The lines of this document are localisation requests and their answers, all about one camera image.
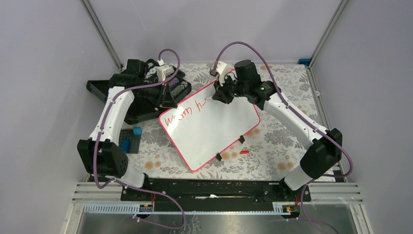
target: blue block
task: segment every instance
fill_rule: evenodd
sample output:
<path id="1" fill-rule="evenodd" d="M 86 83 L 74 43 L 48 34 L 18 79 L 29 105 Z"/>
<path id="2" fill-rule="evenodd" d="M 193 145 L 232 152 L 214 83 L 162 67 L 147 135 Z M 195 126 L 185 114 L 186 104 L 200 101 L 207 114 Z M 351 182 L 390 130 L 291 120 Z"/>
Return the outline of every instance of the blue block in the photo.
<path id="1" fill-rule="evenodd" d="M 310 58 L 301 58 L 298 60 L 298 64 L 310 66 L 311 59 Z"/>
<path id="2" fill-rule="evenodd" d="M 142 135 L 142 128 L 141 127 L 133 127 L 133 134 L 135 136 L 140 136 Z"/>
<path id="3" fill-rule="evenodd" d="M 120 141 L 120 150 L 123 151 L 124 153 L 129 153 L 129 148 L 131 146 L 131 140 L 130 139 L 122 139 Z"/>

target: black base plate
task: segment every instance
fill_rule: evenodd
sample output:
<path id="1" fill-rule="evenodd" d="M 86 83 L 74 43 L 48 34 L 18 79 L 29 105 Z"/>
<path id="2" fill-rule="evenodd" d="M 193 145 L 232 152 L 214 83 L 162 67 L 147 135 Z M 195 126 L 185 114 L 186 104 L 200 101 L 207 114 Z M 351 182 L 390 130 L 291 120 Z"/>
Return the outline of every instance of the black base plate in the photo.
<path id="1" fill-rule="evenodd" d="M 273 211 L 272 202 L 274 201 L 294 202 L 296 200 L 296 193 L 290 196 L 275 196 L 282 191 L 277 181 L 149 178 L 145 181 L 143 188 L 168 194 L 186 212 Z M 125 188 L 123 191 L 126 192 L 122 193 L 121 201 L 150 202 L 151 200 L 149 193 Z M 309 193 L 304 196 L 304 201 L 311 201 Z M 157 212 L 179 211 L 173 202 L 160 195 L 155 198 L 155 207 Z"/>

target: floral tablecloth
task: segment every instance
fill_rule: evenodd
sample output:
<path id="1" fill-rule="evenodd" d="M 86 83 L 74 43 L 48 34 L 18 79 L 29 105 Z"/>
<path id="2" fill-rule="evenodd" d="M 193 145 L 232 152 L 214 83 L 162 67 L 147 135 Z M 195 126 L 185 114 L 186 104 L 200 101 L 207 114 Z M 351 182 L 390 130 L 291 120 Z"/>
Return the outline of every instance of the floral tablecloth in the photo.
<path id="1" fill-rule="evenodd" d="M 287 97 L 305 114 L 320 122 L 313 93 L 303 65 L 270 65 L 272 73 Z M 192 93 L 211 83 L 209 64 L 184 63 L 181 70 L 192 84 Z M 270 80 L 267 69 L 257 65 L 262 80 Z M 212 160 L 200 170 L 191 172 L 172 145 L 158 119 L 145 121 L 138 154 L 128 154 L 130 166 L 163 178 L 280 180 L 299 165 L 305 150 L 297 139 L 274 117 L 259 110 L 261 123 L 247 133 L 245 142 L 239 141 L 225 150 L 222 160 Z M 334 181 L 322 177 L 319 181 Z"/>

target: metal floor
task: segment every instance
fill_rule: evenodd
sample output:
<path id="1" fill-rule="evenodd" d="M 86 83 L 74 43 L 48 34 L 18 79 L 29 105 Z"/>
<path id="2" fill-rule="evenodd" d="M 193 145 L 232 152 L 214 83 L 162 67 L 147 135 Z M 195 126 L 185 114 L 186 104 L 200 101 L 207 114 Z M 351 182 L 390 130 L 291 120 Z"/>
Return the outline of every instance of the metal floor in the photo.
<path id="1" fill-rule="evenodd" d="M 306 205 L 311 218 L 321 219 L 333 225 L 339 233 L 357 233 L 350 210 L 346 205 Z M 182 223 L 181 215 L 152 215 L 149 220 L 170 226 Z M 169 230 L 145 222 L 136 222 L 129 214 L 88 214 L 80 223 L 79 234 L 318 234 L 308 221 L 284 220 L 279 215 L 187 215 L 187 225 L 180 230 Z M 334 233 L 320 225 L 327 233 Z"/>

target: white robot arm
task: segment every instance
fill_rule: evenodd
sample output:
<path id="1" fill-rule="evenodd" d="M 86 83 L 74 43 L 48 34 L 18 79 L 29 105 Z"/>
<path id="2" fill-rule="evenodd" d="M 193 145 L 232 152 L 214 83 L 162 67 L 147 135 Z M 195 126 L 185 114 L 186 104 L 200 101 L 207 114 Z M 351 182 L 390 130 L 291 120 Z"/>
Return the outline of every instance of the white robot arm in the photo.
<path id="1" fill-rule="evenodd" d="M 284 93 L 278 94 L 273 82 L 262 82 L 253 62 L 243 60 L 236 63 L 235 72 L 237 77 L 235 80 L 232 80 L 231 76 L 227 76 L 229 71 L 229 66 L 226 63 L 218 62 L 214 73 L 218 78 L 218 82 L 215 84 L 216 93 L 212 96 L 212 99 L 228 104 L 234 97 L 246 97 L 249 102 L 277 118 L 307 150 L 300 161 L 300 165 L 281 181 L 290 190 L 295 191 L 312 179 L 319 178 L 341 159 L 340 151 L 293 113 L 283 103 L 280 95 L 288 103 L 288 106 L 292 106 L 308 122 L 315 125 L 319 130 L 326 132 L 340 145 L 341 133 L 337 129 L 328 131 L 324 126 L 310 119 L 299 108 L 295 107 Z"/>

